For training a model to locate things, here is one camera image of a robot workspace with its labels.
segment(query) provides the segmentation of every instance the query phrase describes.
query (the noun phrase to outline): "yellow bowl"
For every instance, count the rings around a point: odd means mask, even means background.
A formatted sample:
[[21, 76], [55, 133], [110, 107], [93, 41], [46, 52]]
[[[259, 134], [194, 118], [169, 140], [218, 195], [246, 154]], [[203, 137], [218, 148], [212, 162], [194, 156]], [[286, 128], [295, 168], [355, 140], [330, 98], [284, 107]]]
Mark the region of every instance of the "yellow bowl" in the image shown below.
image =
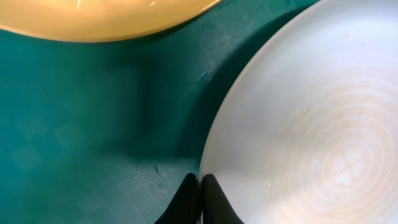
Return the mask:
[[152, 34], [221, 0], [0, 0], [0, 29], [44, 39], [105, 42]]

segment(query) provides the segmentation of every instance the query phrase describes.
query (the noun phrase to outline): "yellow plate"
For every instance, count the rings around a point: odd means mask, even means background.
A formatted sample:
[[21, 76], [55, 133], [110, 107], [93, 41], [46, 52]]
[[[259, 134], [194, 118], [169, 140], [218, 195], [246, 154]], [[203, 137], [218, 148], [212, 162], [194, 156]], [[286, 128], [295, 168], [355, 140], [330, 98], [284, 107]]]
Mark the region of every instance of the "yellow plate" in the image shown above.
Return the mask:
[[104, 42], [152, 34], [221, 0], [0, 0], [0, 29], [44, 39]]

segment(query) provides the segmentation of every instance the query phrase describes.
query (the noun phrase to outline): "scratched surface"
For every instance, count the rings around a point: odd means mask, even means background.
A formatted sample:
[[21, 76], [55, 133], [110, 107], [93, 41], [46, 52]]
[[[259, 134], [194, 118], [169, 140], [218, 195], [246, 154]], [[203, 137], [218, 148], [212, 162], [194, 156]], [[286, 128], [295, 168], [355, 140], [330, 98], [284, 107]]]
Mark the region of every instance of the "scratched surface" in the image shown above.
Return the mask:
[[198, 174], [211, 122], [265, 41], [311, 0], [224, 0], [137, 40], [0, 30], [0, 223], [153, 223]]

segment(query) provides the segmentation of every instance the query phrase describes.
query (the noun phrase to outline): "green tablecloth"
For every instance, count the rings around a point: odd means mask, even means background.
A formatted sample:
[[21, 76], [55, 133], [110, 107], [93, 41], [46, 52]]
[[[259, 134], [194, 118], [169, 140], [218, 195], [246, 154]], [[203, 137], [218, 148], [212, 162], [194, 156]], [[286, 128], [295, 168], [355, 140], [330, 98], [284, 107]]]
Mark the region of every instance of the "green tablecloth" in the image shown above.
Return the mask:
[[224, 0], [106, 44], [0, 31], [0, 223], [153, 223], [198, 174], [215, 114], [267, 39], [312, 0]]

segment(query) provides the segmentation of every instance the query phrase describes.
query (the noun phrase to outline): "green table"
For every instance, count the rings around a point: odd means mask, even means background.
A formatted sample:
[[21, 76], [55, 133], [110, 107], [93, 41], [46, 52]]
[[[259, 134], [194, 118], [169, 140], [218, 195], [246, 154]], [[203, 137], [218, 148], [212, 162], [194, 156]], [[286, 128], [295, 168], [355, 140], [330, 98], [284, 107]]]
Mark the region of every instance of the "green table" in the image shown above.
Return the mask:
[[0, 31], [0, 223], [153, 223], [198, 174], [218, 108], [257, 50], [313, 0], [224, 0], [105, 44]]

